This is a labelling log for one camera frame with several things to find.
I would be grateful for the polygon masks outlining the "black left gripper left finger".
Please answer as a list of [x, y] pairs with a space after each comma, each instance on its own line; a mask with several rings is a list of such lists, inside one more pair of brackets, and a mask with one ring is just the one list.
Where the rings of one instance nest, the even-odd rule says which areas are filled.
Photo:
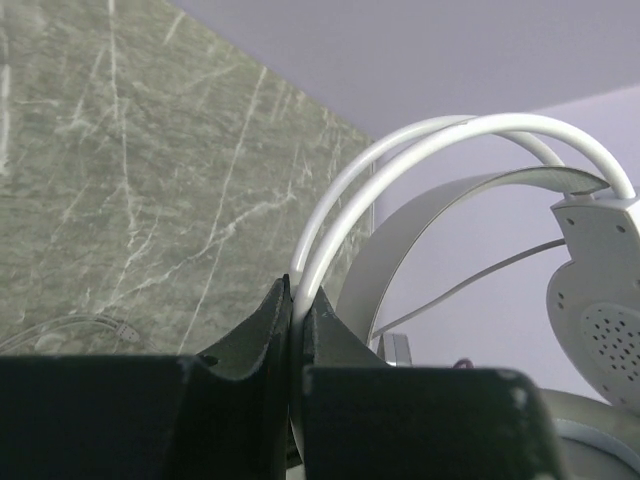
[[197, 354], [5, 356], [5, 479], [282, 479], [287, 278]]

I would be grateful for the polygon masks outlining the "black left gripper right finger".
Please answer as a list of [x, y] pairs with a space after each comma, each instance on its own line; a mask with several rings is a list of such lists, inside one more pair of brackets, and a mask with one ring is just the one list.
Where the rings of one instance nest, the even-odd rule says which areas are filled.
[[392, 367], [319, 293], [304, 322], [299, 435], [310, 479], [564, 479], [541, 393], [506, 369]]

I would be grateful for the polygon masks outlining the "white headphones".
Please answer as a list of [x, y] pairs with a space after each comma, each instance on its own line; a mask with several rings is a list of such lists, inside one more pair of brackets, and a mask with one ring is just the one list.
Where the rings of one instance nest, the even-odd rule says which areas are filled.
[[543, 397], [579, 479], [639, 474], [639, 198], [616, 158], [563, 121], [535, 114], [454, 115], [399, 129], [371, 145], [335, 179], [298, 240], [289, 276], [295, 354], [302, 326], [337, 250], [356, 221], [403, 173], [462, 141], [495, 134], [532, 153], [534, 168], [463, 178], [411, 200], [377, 229], [352, 263], [338, 313], [363, 343], [398, 268], [447, 210], [501, 185], [563, 195], [553, 207], [570, 259], [546, 294], [550, 325], [598, 400], [547, 390]]

